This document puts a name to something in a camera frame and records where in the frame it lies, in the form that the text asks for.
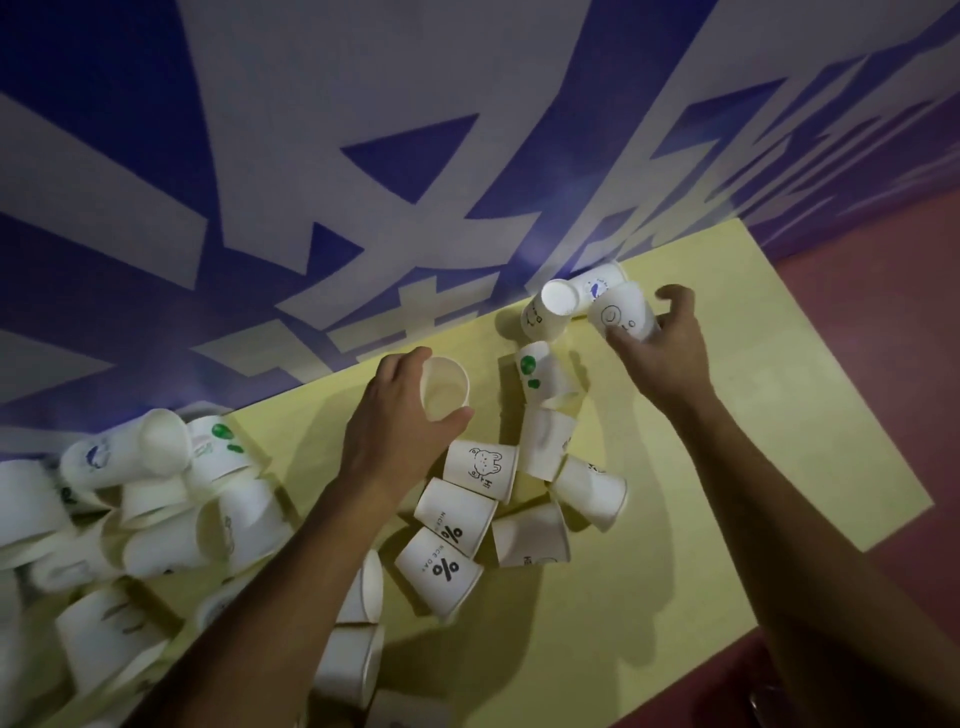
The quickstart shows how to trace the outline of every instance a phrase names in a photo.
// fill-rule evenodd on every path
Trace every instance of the cup with percent sign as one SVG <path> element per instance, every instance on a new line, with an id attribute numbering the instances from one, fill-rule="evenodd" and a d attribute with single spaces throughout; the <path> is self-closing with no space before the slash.
<path id="1" fill-rule="evenodd" d="M 457 611 L 483 573 L 482 566 L 429 528 L 421 528 L 394 563 L 440 619 Z"/>
<path id="2" fill-rule="evenodd" d="M 444 480 L 506 503 L 514 490 L 516 455 L 513 445 L 454 440 L 446 451 Z"/>
<path id="3" fill-rule="evenodd" d="M 492 498 L 434 477 L 423 489 L 414 518 L 472 559 L 495 511 Z"/>
<path id="4" fill-rule="evenodd" d="M 516 353 L 515 361 L 528 404 L 559 406 L 578 391 L 545 341 L 523 347 Z"/>

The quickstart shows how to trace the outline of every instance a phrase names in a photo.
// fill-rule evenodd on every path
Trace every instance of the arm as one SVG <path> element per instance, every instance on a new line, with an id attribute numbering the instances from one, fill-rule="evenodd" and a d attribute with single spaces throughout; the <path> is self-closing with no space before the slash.
<path id="1" fill-rule="evenodd" d="M 812 724 L 960 725 L 960 651 L 763 456 L 717 398 L 693 292 L 608 340 L 696 466 L 780 675 Z"/>
<path id="2" fill-rule="evenodd" d="M 302 528 L 144 699 L 128 726 L 290 728 L 380 527 L 472 417 L 428 422 L 430 350 L 385 357 L 348 426 L 340 473 Z"/>

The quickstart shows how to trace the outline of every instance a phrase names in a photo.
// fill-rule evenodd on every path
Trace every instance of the wall mural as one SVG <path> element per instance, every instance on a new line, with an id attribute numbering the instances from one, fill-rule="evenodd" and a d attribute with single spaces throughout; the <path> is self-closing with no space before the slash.
<path id="1" fill-rule="evenodd" d="M 8 0 L 0 457 L 960 182 L 953 0 Z"/>

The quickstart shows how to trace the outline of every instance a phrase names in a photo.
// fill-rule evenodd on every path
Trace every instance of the paper cup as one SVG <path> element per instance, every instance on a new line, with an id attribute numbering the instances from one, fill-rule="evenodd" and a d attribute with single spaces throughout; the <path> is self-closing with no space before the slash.
<path id="1" fill-rule="evenodd" d="M 91 491 L 147 477 L 170 477 L 190 462 L 186 424 L 168 409 L 74 443 L 60 459 L 60 477 L 74 491 Z"/>
<path id="2" fill-rule="evenodd" d="M 215 497 L 222 489 L 221 478 L 253 468 L 259 472 L 250 451 L 241 443 L 224 418 L 211 415 L 194 420 L 190 432 L 190 467 L 183 474 L 187 486 L 199 497 Z"/>
<path id="3" fill-rule="evenodd" d="M 516 454 L 513 445 L 454 440 L 446 451 L 444 480 L 506 503 L 514 489 Z"/>
<path id="4" fill-rule="evenodd" d="M 550 491 L 601 531 L 610 530 L 627 504 L 627 481 L 568 455 Z"/>
<path id="5" fill-rule="evenodd" d="M 200 632 L 213 624 L 222 615 L 232 601 L 253 581 L 255 574 L 231 579 L 216 592 L 204 599 L 193 613 L 193 621 Z"/>
<path id="6" fill-rule="evenodd" d="M 470 380 L 460 364 L 445 356 L 431 356 L 423 362 L 420 401 L 426 419 L 442 420 L 465 406 L 470 396 Z"/>
<path id="7" fill-rule="evenodd" d="M 449 728 L 450 707 L 442 700 L 379 690 L 373 696 L 365 728 Z"/>
<path id="8" fill-rule="evenodd" d="M 564 514 L 556 500 L 497 519 L 492 530 L 496 558 L 501 567 L 528 567 L 570 560 Z"/>
<path id="9" fill-rule="evenodd" d="M 337 624 L 370 622 L 377 624 L 383 612 L 383 565 L 376 551 L 368 551 L 363 566 L 350 584 L 340 607 Z"/>
<path id="10" fill-rule="evenodd" d="M 29 564 L 75 533 L 54 479 L 38 461 L 0 463 L 0 569 Z"/>
<path id="11" fill-rule="evenodd" d="M 219 502 L 230 573 L 276 553 L 293 536 L 266 480 L 241 479 L 224 490 Z"/>
<path id="12" fill-rule="evenodd" d="M 209 566 L 226 555 L 216 508 L 197 506 L 134 533 L 123 550 L 125 571 L 151 579 Z"/>
<path id="13" fill-rule="evenodd" d="M 441 619 L 457 610 L 483 573 L 482 566 L 429 528 L 421 528 L 394 563 L 430 610 Z"/>
<path id="14" fill-rule="evenodd" d="M 577 309 L 573 315 L 581 316 L 587 313 L 591 303 L 626 280 L 626 271 L 616 261 L 590 268 L 570 279 L 570 285 L 577 291 Z"/>
<path id="15" fill-rule="evenodd" d="M 611 288 L 594 301 L 587 320 L 605 339 L 609 326 L 619 326 L 640 341 L 660 330 L 653 309 L 643 298 L 643 291 L 632 280 Z"/>
<path id="16" fill-rule="evenodd" d="M 577 290 L 566 280 L 548 280 L 520 313 L 520 326 L 531 341 L 553 341 L 577 310 Z"/>
<path id="17" fill-rule="evenodd" d="M 125 536 L 116 533 L 116 515 L 103 516 L 79 535 L 29 566 L 30 581 L 42 592 L 65 592 L 123 575 Z"/>
<path id="18" fill-rule="evenodd" d="M 519 468 L 540 480 L 552 481 L 576 426 L 572 417 L 528 404 L 520 431 Z"/>
<path id="19" fill-rule="evenodd" d="M 122 684 L 149 667 L 168 640 L 121 590 L 107 587 L 72 604 L 55 621 L 77 692 Z"/>
<path id="20" fill-rule="evenodd" d="M 472 559 L 494 511 L 496 501 L 492 498 L 433 477 L 423 489 L 414 518 Z"/>
<path id="21" fill-rule="evenodd" d="M 125 484 L 121 494 L 120 523 L 124 528 L 147 528 L 193 507 L 180 475 L 136 480 Z"/>
<path id="22" fill-rule="evenodd" d="M 323 697 L 366 709 L 380 672 L 384 630 L 379 624 L 336 627 L 326 641 L 324 656 L 313 676 Z"/>
<path id="23" fill-rule="evenodd" d="M 577 388 L 561 367 L 560 359 L 553 355 L 545 341 L 535 341 L 523 347 L 514 359 L 528 404 L 556 406 L 577 393 Z"/>

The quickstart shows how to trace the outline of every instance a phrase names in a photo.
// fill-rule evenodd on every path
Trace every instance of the yellow tabletop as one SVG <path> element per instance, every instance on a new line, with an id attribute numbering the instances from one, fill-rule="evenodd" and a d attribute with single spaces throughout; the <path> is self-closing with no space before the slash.
<path id="1" fill-rule="evenodd" d="M 859 546 L 930 500 L 750 234 L 732 221 L 625 267 L 645 291 L 680 282 L 697 315 L 717 390 L 736 419 Z M 460 361 L 477 413 L 466 436 L 514 444 L 522 390 L 513 354 L 522 304 L 426 339 Z M 662 304 L 655 303 L 658 312 Z M 409 512 L 378 539 L 388 565 L 380 684 L 445 696 L 458 722 L 606 726 L 754 626 L 696 473 L 669 423 L 636 393 L 586 320 L 555 344 L 586 395 L 570 452 L 622 473 L 628 505 L 607 534 L 570 519 L 568 565 L 488 565 L 455 623 L 408 598 L 393 559 L 416 532 Z M 336 473 L 344 426 L 376 361 L 248 407 L 240 429 L 271 458 L 304 513 Z M 521 476 L 512 503 L 543 497 Z M 412 511 L 416 494 L 410 498 Z"/>

